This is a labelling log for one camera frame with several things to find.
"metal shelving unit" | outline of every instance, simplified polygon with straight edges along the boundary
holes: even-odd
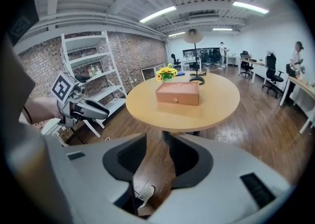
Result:
[[[86,83],[94,81],[95,79],[98,79],[102,76],[106,77],[106,80],[109,84],[109,87],[102,89],[100,92],[98,92],[97,94],[93,95],[90,98],[94,99],[96,101],[100,101],[101,99],[105,98],[109,94],[113,94],[115,98],[113,100],[111,100],[110,102],[108,102],[107,104],[105,104],[105,107],[110,112],[109,116],[111,116],[117,109],[119,109],[126,102],[125,98],[116,98],[114,92],[120,91],[125,95],[125,97],[127,97],[127,94],[126,94],[125,88],[123,86],[123,82],[122,82],[120,75],[118,73],[117,66],[116,66],[116,63],[115,63],[115,60],[114,60],[114,57],[112,54],[112,50],[110,49],[110,44],[109,44],[107,32],[102,32],[102,35],[82,36],[82,37],[74,37],[74,38],[67,38],[67,39],[65,39],[64,34],[62,34],[61,37],[62,37],[61,55],[62,55],[63,65],[64,65],[66,71],[69,74],[71,74],[73,77],[74,77],[73,70],[75,68],[89,65],[89,64],[93,64],[96,62],[100,62],[101,66],[102,66],[103,73],[90,78],[89,80],[86,81]],[[73,53],[75,51],[80,51],[80,50],[89,49],[89,48],[96,48],[96,50],[98,51],[97,44],[99,44],[102,39],[105,39],[105,41],[106,41],[107,48],[108,48],[107,52],[102,52],[102,53],[97,52],[94,55],[84,56],[84,57],[81,57],[81,58],[78,58],[75,60],[71,60],[71,61],[69,60],[68,53]],[[111,58],[112,64],[113,64],[112,70],[105,71],[104,65],[101,61],[104,57],[110,57]],[[114,85],[107,78],[107,74],[114,73],[114,72],[117,75],[117,78],[119,80],[120,85]],[[105,128],[103,125],[103,122],[105,120],[96,119],[95,121],[102,128]],[[100,135],[97,133],[97,131],[93,128],[93,126],[88,121],[84,120],[84,123],[90,128],[90,130],[93,131],[93,133],[98,138],[100,138]]]

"fluorescent light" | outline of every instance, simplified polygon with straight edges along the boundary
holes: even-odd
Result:
[[[262,14],[266,14],[266,13],[269,12],[269,10],[266,10],[266,9],[263,9],[263,8],[260,8],[260,7],[248,4],[248,3],[239,2],[239,1],[235,1],[233,3],[233,5],[234,6],[238,6],[238,7],[243,7],[243,8],[246,8],[246,9],[251,9],[251,10],[254,10],[254,11],[258,11],[258,12],[260,12]]]
[[[214,31],[232,31],[231,28],[213,28]]]
[[[169,35],[169,37],[176,36],[176,35],[180,35],[180,34],[184,34],[184,33],[185,33],[185,32],[175,33],[175,34]]]
[[[165,13],[167,13],[167,12],[172,11],[172,10],[176,10],[176,8],[175,8],[174,6],[172,6],[172,7],[169,7],[169,8],[163,9],[163,10],[160,10],[160,11],[158,11],[158,12],[156,12],[156,13],[154,13],[154,14],[152,14],[152,15],[150,15],[150,16],[144,18],[144,19],[141,19],[139,22],[140,22],[140,23],[145,23],[145,22],[149,21],[150,19],[153,19],[153,18],[155,18],[155,17],[158,17],[158,16],[160,16],[160,15],[163,15],[163,14],[165,14]]]

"pink box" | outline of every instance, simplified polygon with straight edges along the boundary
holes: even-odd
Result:
[[[157,90],[158,102],[173,104],[198,105],[199,83],[196,82],[170,82],[163,83]]]

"wooden floor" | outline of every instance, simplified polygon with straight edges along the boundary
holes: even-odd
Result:
[[[280,99],[273,92],[262,89],[263,80],[256,77],[255,83],[247,77],[237,75],[237,68],[229,66],[223,70],[205,69],[222,75],[232,81],[240,91],[240,103],[235,113],[215,128],[204,130],[201,136],[212,141],[234,144],[277,170],[291,184],[296,184],[313,149],[315,130],[309,127],[303,135],[299,130],[306,116],[298,107],[280,107]],[[87,127],[79,135],[88,143],[104,141],[106,137],[115,139],[133,133],[147,133],[147,154],[134,176],[134,189],[137,193],[146,185],[154,185],[156,192],[148,206],[139,211],[140,215],[151,214],[170,193],[172,179],[175,177],[173,162],[168,154],[168,146],[161,132],[136,121],[124,107],[102,130],[97,138]],[[71,145],[80,144],[77,138]]]

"white sneaker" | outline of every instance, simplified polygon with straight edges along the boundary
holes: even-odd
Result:
[[[143,200],[143,204],[141,206],[139,206],[139,208],[144,207],[149,198],[151,198],[155,192],[155,187],[154,186],[147,186],[144,189],[142,189],[141,193],[139,194],[138,198]]]

